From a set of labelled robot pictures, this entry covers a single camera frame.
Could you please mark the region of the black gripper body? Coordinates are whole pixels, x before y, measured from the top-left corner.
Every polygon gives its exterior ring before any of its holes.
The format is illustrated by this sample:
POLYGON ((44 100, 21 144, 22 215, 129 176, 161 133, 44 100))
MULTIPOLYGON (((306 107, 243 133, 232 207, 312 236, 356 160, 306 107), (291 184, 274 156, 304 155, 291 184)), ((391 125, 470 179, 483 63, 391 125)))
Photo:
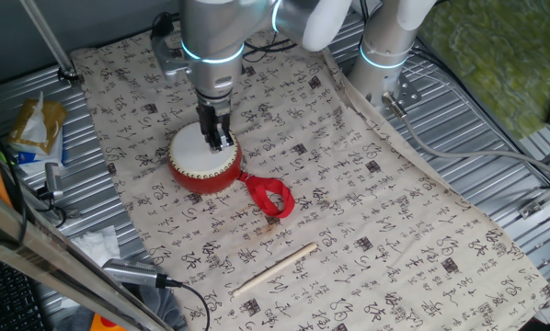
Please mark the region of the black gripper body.
POLYGON ((229 97, 221 99, 199 98, 197 112, 202 127, 213 127, 217 124, 229 127, 231 100, 229 97))

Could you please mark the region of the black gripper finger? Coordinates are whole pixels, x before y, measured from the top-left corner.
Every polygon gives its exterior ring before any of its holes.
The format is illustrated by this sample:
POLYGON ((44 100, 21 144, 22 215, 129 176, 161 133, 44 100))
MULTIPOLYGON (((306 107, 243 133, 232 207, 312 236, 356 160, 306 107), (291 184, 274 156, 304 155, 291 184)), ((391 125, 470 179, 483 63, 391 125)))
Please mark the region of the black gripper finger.
POLYGON ((218 141, 215 138, 216 130, 214 128, 213 120, 202 118, 200 121, 200 126, 204 139, 206 143, 210 146, 210 149, 217 150, 218 141))
POLYGON ((223 115, 217 118, 215 124, 217 143, 216 148, 218 151, 225 150, 234 144, 234 138, 230 132, 230 116, 223 115))

